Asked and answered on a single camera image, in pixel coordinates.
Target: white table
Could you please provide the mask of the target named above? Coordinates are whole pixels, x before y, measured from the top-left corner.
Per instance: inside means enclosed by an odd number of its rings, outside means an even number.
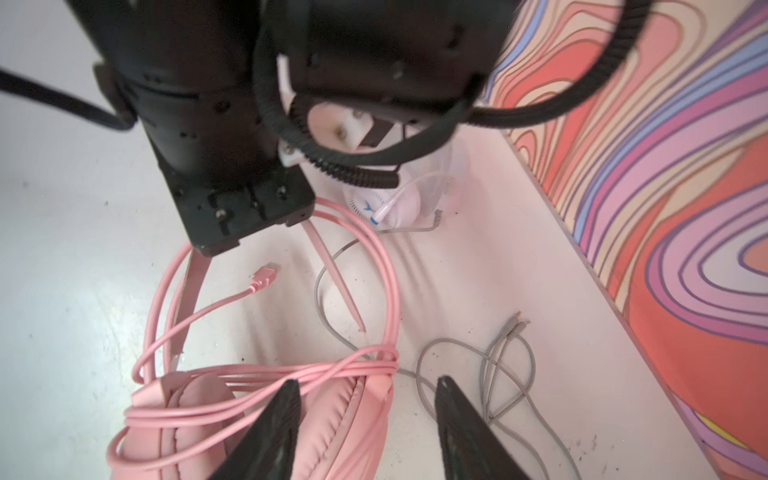
[[[3,67],[105,105],[91,79],[96,57],[63,2],[0,4]],[[402,364],[412,368],[438,336],[485,347],[522,310],[538,361],[532,395],[584,478],[716,478],[502,136],[465,128],[458,141],[472,165],[462,209],[434,232],[386,240],[404,299]],[[184,230],[141,128],[113,133],[0,95],[0,157],[0,464],[6,478],[105,478],[144,316]],[[308,175],[318,194],[339,199],[336,185]],[[332,250],[349,239],[316,224]],[[322,264],[300,228],[270,228],[217,257],[200,301],[241,290],[270,261],[283,267],[278,281],[196,324],[182,368],[347,354],[315,317]],[[375,339],[383,295],[372,265],[361,250],[339,265]],[[336,289],[323,291],[332,322],[366,341]],[[427,374],[452,375],[476,400],[479,360],[451,346],[434,352]],[[527,369],[517,348],[507,364]],[[413,381],[398,377],[396,388],[377,478],[443,478]],[[552,478],[573,478],[525,404],[505,422],[538,448]],[[543,478],[528,453],[505,444]]]

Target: tangled gray cable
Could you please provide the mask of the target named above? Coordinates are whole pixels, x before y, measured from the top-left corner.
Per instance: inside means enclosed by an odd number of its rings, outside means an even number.
[[[415,232],[430,232],[437,228],[440,225],[440,220],[442,218],[442,212],[440,210],[435,212],[435,220],[432,223],[431,227],[425,227],[425,228],[395,228],[391,230],[382,230],[379,232],[379,234],[384,233],[415,233]],[[335,260],[339,255],[349,250],[349,248],[353,247],[355,244],[357,244],[359,241],[357,239],[349,242],[344,247],[341,247],[339,251],[333,254],[333,259]],[[328,317],[326,317],[325,311],[323,310],[323,306],[320,304],[320,296],[319,296],[319,288],[320,288],[320,280],[323,278],[323,275],[326,272],[326,268],[324,267],[320,273],[317,275],[317,280],[315,280],[315,310],[317,311],[317,316],[320,317],[320,321],[323,323],[323,325],[328,329],[329,332],[333,336],[336,337],[341,343],[348,346],[352,350],[358,350],[358,347],[355,346],[352,342],[344,338],[336,329],[334,329],[330,322],[328,321]],[[456,339],[447,339],[447,338],[441,338],[441,339],[435,339],[427,344],[427,346],[422,349],[421,354],[419,355],[419,361],[416,363],[416,371],[412,372],[410,370],[406,369],[400,369],[398,370],[398,373],[401,373],[403,375],[409,376],[416,380],[416,390],[419,393],[419,399],[422,402],[422,405],[424,406],[424,409],[427,411],[427,413],[434,419],[437,420],[437,417],[435,415],[435,410],[433,409],[432,405],[429,403],[429,400],[426,398],[426,394],[424,393],[424,385],[429,387],[433,392],[437,390],[435,385],[425,379],[422,374],[422,362],[424,360],[424,357],[426,356],[427,352],[436,345],[439,345],[441,343],[452,343],[454,345],[461,346],[462,348],[465,348],[471,352],[476,353],[480,357],[482,357],[482,364],[480,366],[480,376],[479,376],[479,386],[480,386],[480,402],[481,402],[481,408],[480,408],[480,415],[483,418],[483,420],[488,423],[489,425],[495,425],[497,426],[502,432],[504,432],[506,435],[509,435],[513,439],[520,442],[521,445],[523,445],[530,453],[531,455],[536,458],[536,462],[538,462],[539,466],[541,466],[541,470],[544,472],[544,477],[549,480],[549,472],[547,471],[547,467],[544,464],[544,460],[541,459],[541,456],[538,454],[536,449],[531,445],[527,440],[525,440],[523,437],[521,437],[517,432],[510,429],[509,427],[503,425],[501,423],[501,417],[505,415],[507,412],[509,412],[511,409],[513,409],[517,404],[519,404],[523,399],[528,400],[528,404],[531,406],[531,410],[533,411],[534,415],[536,415],[536,418],[541,422],[541,424],[544,426],[544,428],[547,430],[547,432],[552,436],[554,441],[558,444],[558,447],[562,450],[563,454],[565,455],[565,458],[568,459],[568,461],[571,463],[571,467],[573,467],[574,472],[576,473],[576,478],[578,480],[581,480],[581,474],[578,471],[578,467],[576,466],[576,462],[574,462],[574,459],[571,457],[570,452],[566,448],[565,444],[562,440],[560,440],[560,437],[558,437],[558,434],[554,432],[552,427],[547,423],[546,420],[544,420],[544,417],[541,416],[541,413],[536,408],[536,405],[533,403],[533,399],[530,395],[531,387],[533,386],[533,381],[536,376],[536,358],[533,354],[533,349],[531,348],[531,345],[526,341],[523,337],[520,336],[520,333],[522,330],[529,324],[530,322],[527,320],[520,320],[520,313],[517,313],[514,315],[511,319],[507,321],[507,323],[504,324],[501,331],[499,331],[498,335],[493,339],[490,345],[488,345],[488,348],[482,352],[479,349],[476,349],[474,346],[471,346],[467,343],[461,342]],[[531,374],[528,376],[528,380],[525,381],[525,384],[521,382],[512,372],[509,371],[502,363],[502,357],[504,356],[504,353],[509,345],[509,343],[513,340],[517,339],[519,340],[527,349],[528,356],[531,359]],[[495,352],[498,351],[498,347],[501,345],[501,351],[496,356]],[[519,389],[520,392],[513,396],[511,399],[509,399],[504,406],[502,406],[500,409],[496,410],[495,412],[491,411],[491,399],[493,398],[493,389],[494,385],[496,383],[496,377],[498,376],[499,371],[504,373]]]

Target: black hose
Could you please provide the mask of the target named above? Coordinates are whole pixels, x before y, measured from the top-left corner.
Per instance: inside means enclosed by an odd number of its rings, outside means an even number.
[[[600,57],[583,77],[548,100],[517,108],[475,108],[466,123],[479,127],[517,128],[543,124],[584,103],[603,88],[634,47],[653,0],[624,0],[621,18]]]
[[[297,95],[290,105],[288,117],[308,137],[312,136],[309,126],[310,110],[318,103],[318,100],[310,96]],[[310,163],[324,174],[354,187],[397,188],[399,184],[399,175],[395,171],[347,167],[318,157],[309,156],[308,158]]]
[[[44,87],[3,70],[0,70],[0,91],[38,101],[114,130],[130,130],[136,123],[135,117],[118,117],[79,98]]]

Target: colorful patterned wall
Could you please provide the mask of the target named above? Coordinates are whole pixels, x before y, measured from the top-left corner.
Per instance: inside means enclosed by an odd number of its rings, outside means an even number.
[[[578,78],[621,0],[528,0],[486,92]],[[768,478],[768,0],[657,1],[627,64],[511,132],[723,478]]]

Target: pink cable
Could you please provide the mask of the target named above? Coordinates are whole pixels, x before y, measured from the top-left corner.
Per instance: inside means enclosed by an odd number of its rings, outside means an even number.
[[[259,405],[260,402],[264,402],[271,397],[288,379],[297,379],[300,382],[300,391],[304,396],[314,389],[320,387],[323,383],[327,382],[331,378],[344,378],[344,377],[358,377],[358,376],[372,376],[372,375],[395,375],[398,369],[398,352],[396,349],[397,336],[399,331],[400,322],[400,292],[397,276],[395,274],[394,266],[389,258],[389,255],[384,247],[383,243],[379,239],[376,232],[368,226],[366,222],[360,220],[355,214],[348,211],[345,207],[335,204],[331,201],[324,199],[317,199],[317,204],[327,207],[336,211],[344,218],[336,217],[325,212],[316,211],[315,217],[323,218],[324,220],[330,220],[341,227],[347,229],[352,233],[360,243],[371,254],[374,264],[376,265],[384,284],[386,293],[386,324],[385,331],[380,345],[368,346],[366,348],[359,349],[352,355],[341,359],[338,362],[318,362],[308,365],[300,366],[258,366],[258,365],[223,365],[206,367],[202,369],[195,369],[188,372],[193,377],[197,377],[204,374],[214,374],[224,380],[227,385],[234,391],[245,392],[246,394],[235,399],[227,400],[224,402],[218,402],[214,404],[187,407],[187,408],[174,408],[174,409],[161,409],[161,408],[131,408],[125,413],[126,416],[126,428],[119,432],[110,442],[107,452],[107,460],[112,468],[130,468],[130,469],[142,469],[152,470],[164,468],[169,465],[178,463],[186,458],[197,455],[205,450],[213,447],[214,445],[222,442],[229,436],[237,433],[238,431],[250,426],[258,417],[261,409],[251,412],[245,415],[242,419],[238,419],[225,429],[220,430],[215,435],[204,439],[203,441],[192,445],[190,448],[183,450],[182,452],[174,453],[163,458],[157,458],[151,461],[135,462],[122,458],[118,453],[119,445],[122,439],[127,434],[128,427],[148,427],[148,428],[177,428],[190,425],[206,425],[214,422],[222,422],[223,420],[232,419],[238,415],[242,415],[245,411],[254,408]],[[313,242],[318,254],[323,258],[323,262],[326,264],[328,270],[333,271],[335,264],[331,267],[323,255],[328,254],[325,244],[319,235],[316,234],[313,226],[306,228],[310,240]],[[189,326],[195,321],[199,320],[208,313],[226,306],[232,302],[236,302],[261,290],[268,286],[274,279],[276,271],[272,270],[272,274],[266,275],[263,272],[271,269],[263,267],[254,276],[253,283],[247,290],[238,294],[229,296],[223,300],[219,300],[197,312],[190,315],[186,319],[181,320],[175,326],[173,321],[175,320],[175,313],[178,307],[178,301],[183,294],[183,286],[179,286],[178,290],[173,295],[171,302],[169,317],[166,322],[166,331],[160,336],[157,336],[157,324],[160,318],[160,311],[163,305],[163,301],[167,296],[170,288],[170,283],[173,280],[175,274],[179,270],[184,258],[191,251],[191,245],[185,245],[181,251],[175,256],[170,266],[165,271],[160,285],[157,288],[157,292],[153,298],[149,315],[147,316],[147,330],[144,335],[144,352],[139,357],[138,361],[134,365],[131,372],[131,376],[134,381],[143,383],[145,385],[153,382],[156,379],[156,371],[154,365],[155,352],[162,347],[164,351],[164,367],[167,368],[170,363],[170,356],[165,355],[165,350],[170,348],[170,341],[178,333],[189,328]],[[346,285],[343,283],[343,279],[339,275],[339,280],[336,280],[336,285],[339,290],[344,290]],[[362,331],[364,325],[362,319],[359,318],[359,312],[357,315],[355,312],[357,308],[351,296],[346,304],[356,321],[359,320],[359,325]],[[365,360],[363,357],[369,356],[373,353],[377,353],[378,356],[374,360]],[[351,455],[344,464],[340,467],[339,473],[346,474],[355,468],[361,458],[365,457],[365,454],[371,448],[373,439],[380,434],[382,429],[386,427],[386,418],[389,413],[389,409],[392,405],[393,390],[387,395],[385,405],[382,408],[381,414],[372,427],[371,431],[366,434],[360,445],[360,450]]]

